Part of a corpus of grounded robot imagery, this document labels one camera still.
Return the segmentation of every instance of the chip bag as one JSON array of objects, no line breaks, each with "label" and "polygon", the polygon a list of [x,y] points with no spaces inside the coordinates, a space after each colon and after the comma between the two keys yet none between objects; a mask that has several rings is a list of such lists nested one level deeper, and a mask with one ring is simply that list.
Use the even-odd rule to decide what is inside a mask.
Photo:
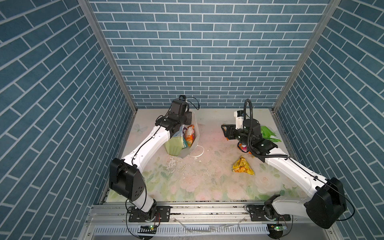
[{"label": "chip bag", "polygon": [[249,163],[245,160],[243,156],[240,156],[239,160],[237,160],[232,166],[233,172],[246,172],[250,175],[255,175]]},{"label": "chip bag", "polygon": [[185,140],[187,141],[188,147],[192,146],[192,143],[195,140],[195,127],[193,125],[187,128],[187,132],[185,133]]}]

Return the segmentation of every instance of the yellow snack package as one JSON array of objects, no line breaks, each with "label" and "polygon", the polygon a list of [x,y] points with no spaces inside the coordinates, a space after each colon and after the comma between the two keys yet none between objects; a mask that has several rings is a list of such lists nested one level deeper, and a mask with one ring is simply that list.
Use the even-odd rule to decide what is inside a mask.
[{"label": "yellow snack package", "polygon": [[239,160],[237,160],[232,166],[233,172],[246,172],[250,175],[255,175],[249,163],[245,160],[243,156],[240,156]]}]

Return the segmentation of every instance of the wall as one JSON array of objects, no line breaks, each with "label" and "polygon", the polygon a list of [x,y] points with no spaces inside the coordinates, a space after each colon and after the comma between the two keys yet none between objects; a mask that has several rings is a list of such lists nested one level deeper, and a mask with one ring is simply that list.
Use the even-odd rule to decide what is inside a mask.
[{"label": "wall", "polygon": [[278,109],[296,156],[357,207],[343,237],[367,240],[384,224],[384,1],[372,2],[340,2]]},{"label": "wall", "polygon": [[91,0],[139,108],[270,108],[328,0]]},{"label": "wall", "polygon": [[76,0],[0,11],[0,239],[73,239],[132,112]]}]

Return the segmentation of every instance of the floral pattern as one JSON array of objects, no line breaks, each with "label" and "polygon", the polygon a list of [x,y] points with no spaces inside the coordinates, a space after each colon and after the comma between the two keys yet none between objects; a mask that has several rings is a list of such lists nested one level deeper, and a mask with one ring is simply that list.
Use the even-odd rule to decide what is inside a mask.
[{"label": "floral pattern", "polygon": [[[204,147],[204,153],[200,157],[187,156],[181,159],[168,155],[165,148],[161,147],[142,173],[149,196],[157,201],[266,200],[273,194],[306,196],[304,191],[279,170],[250,154],[242,153],[237,149],[235,140],[227,141],[220,128],[222,122],[202,119],[197,122],[199,145]],[[144,138],[148,133],[133,131],[130,138],[138,138],[138,135]],[[191,155],[197,156],[201,152],[202,148],[197,147]],[[250,164],[255,172],[254,176],[232,171],[233,163],[240,156]],[[107,201],[122,202],[125,198],[111,190]]]}]

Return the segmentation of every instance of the table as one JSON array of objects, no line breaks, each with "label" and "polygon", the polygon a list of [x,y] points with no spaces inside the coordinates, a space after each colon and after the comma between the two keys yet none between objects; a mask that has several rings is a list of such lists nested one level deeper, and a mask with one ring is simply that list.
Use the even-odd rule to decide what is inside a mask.
[{"label": "table", "polygon": [[[129,134],[126,156],[150,133],[155,119],[167,109],[139,109]],[[306,197],[305,192],[280,171],[237,148],[236,140],[227,140],[222,124],[234,124],[236,109],[194,110],[199,128],[199,146],[184,159],[167,154],[161,147],[144,168],[147,193],[156,201],[266,200],[273,194]],[[253,118],[281,139],[269,109],[253,109]],[[287,152],[283,142],[276,143]],[[243,156],[255,175],[235,173],[232,165]],[[110,190],[107,202],[125,202],[126,198]]]}]

